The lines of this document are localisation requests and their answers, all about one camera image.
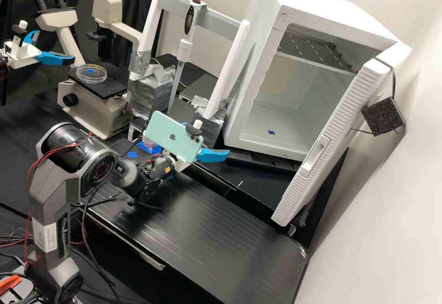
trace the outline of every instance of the label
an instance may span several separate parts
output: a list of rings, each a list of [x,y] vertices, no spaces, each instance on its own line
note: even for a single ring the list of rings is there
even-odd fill
[[[51,223],[43,226],[32,218],[32,229],[34,230],[34,242],[44,252],[51,252],[57,249],[57,224]]]

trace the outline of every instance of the knob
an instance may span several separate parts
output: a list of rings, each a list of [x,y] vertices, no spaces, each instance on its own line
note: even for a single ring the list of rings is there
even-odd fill
[[[193,127],[196,129],[201,129],[202,126],[203,126],[203,121],[201,120],[195,120],[195,122],[193,123]]]
[[[20,20],[20,22],[18,23],[18,26],[20,28],[22,28],[23,30],[26,30],[26,28],[28,27],[28,22]]]
[[[75,94],[67,94],[63,97],[63,102],[67,107],[78,104],[78,97]]]

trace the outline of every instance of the black backdrop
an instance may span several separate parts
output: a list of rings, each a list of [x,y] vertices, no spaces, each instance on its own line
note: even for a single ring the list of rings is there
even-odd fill
[[[45,0],[48,8],[55,7],[54,0]],[[131,27],[142,31],[147,17],[151,0],[123,0],[123,22]],[[0,6],[0,16],[5,16],[7,0],[3,0]],[[96,43],[86,37],[86,32],[95,30],[95,22],[92,13],[93,0],[69,0],[70,6],[77,7],[78,22],[75,30],[78,36],[80,50],[83,57],[89,61],[99,61],[96,55]],[[34,20],[37,12],[34,0],[17,0],[14,23],[23,19],[28,22],[28,31],[39,29]],[[6,35],[7,28],[4,20],[0,21],[1,41],[12,36]],[[39,49],[62,52],[61,45],[55,33],[42,31],[37,43]],[[156,51],[157,41],[154,44],[153,52]],[[118,66],[126,66],[129,62],[131,44],[127,40],[117,37],[114,43],[112,63]],[[9,77],[8,103],[21,100],[32,94],[50,88],[56,88],[59,81],[67,78],[68,67],[52,67],[41,64],[34,64],[18,70],[13,70]]]

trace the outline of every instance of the metal bracket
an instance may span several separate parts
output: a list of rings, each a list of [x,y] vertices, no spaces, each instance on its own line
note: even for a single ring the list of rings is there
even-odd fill
[[[185,18],[190,1],[191,0],[160,0],[158,5],[167,12]],[[207,6],[201,9],[197,23],[200,27],[230,40],[235,39],[240,24],[240,21],[207,8]]]

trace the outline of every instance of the blue tape mark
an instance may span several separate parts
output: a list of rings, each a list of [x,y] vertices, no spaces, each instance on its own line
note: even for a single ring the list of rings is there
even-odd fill
[[[138,153],[136,151],[130,151],[127,153],[129,158],[138,159]]]

